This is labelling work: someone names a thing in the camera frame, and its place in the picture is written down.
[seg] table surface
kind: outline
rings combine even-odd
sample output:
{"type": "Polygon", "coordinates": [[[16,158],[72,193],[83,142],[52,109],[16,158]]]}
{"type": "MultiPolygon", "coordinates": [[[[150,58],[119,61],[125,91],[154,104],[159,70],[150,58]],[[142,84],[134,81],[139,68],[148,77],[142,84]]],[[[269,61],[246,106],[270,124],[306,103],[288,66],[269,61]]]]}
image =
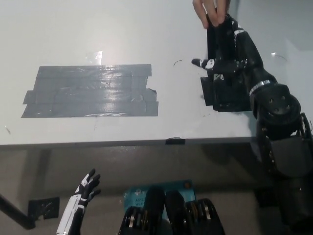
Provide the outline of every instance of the table surface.
{"type": "MultiPolygon", "coordinates": [[[[191,0],[0,3],[0,146],[127,145],[175,137],[204,143],[255,135],[251,112],[218,113],[205,106],[200,77],[206,73],[191,60],[206,56],[206,32],[191,0]],[[152,65],[147,88],[157,91],[158,117],[21,118],[39,66],[88,65],[88,55],[97,51],[103,52],[103,65],[152,65]]],[[[313,118],[310,9],[309,0],[301,5],[241,0],[230,9],[265,68],[289,86],[308,119],[313,118]]]]}

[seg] human hand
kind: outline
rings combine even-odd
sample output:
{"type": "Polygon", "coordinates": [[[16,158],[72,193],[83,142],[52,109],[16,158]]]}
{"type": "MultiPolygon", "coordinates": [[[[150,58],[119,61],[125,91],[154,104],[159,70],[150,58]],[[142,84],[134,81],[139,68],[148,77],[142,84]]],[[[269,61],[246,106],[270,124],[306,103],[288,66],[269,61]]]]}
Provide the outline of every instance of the human hand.
{"type": "Polygon", "coordinates": [[[230,0],[216,0],[217,10],[215,10],[214,0],[193,0],[196,14],[200,18],[204,28],[209,28],[206,18],[206,11],[213,26],[218,26],[224,22],[226,12],[229,8],[230,0]]]}

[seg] black bracket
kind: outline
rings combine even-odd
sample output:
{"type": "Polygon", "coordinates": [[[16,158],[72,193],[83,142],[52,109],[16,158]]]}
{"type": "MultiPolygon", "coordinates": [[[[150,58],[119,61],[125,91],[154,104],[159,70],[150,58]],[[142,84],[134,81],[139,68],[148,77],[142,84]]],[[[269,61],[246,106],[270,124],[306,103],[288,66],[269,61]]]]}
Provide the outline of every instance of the black bracket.
{"type": "MultiPolygon", "coordinates": [[[[226,18],[223,24],[207,30],[208,59],[230,62],[227,68],[237,67],[236,46],[232,30],[231,18],[226,18]]],[[[203,96],[206,106],[213,106],[219,112],[251,111],[249,95],[246,91],[243,78],[236,73],[212,74],[201,78],[203,96]]]]}

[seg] gray duct tape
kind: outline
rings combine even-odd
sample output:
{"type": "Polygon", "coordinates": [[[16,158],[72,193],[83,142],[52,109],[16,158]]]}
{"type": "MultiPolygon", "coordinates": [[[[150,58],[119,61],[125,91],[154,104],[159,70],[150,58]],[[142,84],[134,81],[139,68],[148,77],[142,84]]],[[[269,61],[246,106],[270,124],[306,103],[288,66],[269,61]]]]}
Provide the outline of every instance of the gray duct tape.
{"type": "Polygon", "coordinates": [[[140,89],[147,86],[148,77],[93,78],[42,78],[36,79],[34,91],[57,91],[60,89],[140,89]]]}
{"type": "Polygon", "coordinates": [[[23,104],[67,104],[106,102],[156,102],[157,93],[151,89],[139,90],[59,90],[52,92],[27,91],[23,104]]]}
{"type": "Polygon", "coordinates": [[[103,66],[41,66],[39,78],[103,78],[103,77],[150,77],[151,65],[103,65],[103,66]]]}
{"type": "Polygon", "coordinates": [[[24,118],[143,117],[157,116],[158,102],[116,102],[101,104],[28,104],[24,118]]]}
{"type": "Polygon", "coordinates": [[[151,65],[40,67],[24,118],[157,116],[151,65]]]}

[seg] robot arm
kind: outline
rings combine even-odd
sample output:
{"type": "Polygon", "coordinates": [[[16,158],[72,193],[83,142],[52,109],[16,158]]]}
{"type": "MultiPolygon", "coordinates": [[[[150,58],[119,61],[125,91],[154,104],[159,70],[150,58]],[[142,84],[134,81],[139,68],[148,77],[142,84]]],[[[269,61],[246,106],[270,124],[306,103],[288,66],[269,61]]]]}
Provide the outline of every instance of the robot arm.
{"type": "Polygon", "coordinates": [[[91,178],[94,174],[95,169],[91,170],[91,172],[84,177],[74,195],[69,199],[59,224],[57,235],[80,234],[80,228],[88,202],[90,202],[95,195],[100,193],[99,189],[93,191],[100,183],[99,174],[91,178]]]}
{"type": "Polygon", "coordinates": [[[282,220],[291,229],[313,228],[313,144],[308,120],[286,85],[263,68],[249,34],[229,15],[236,60],[194,59],[209,73],[242,79],[257,119],[257,142],[266,172],[273,180],[282,220]]]}

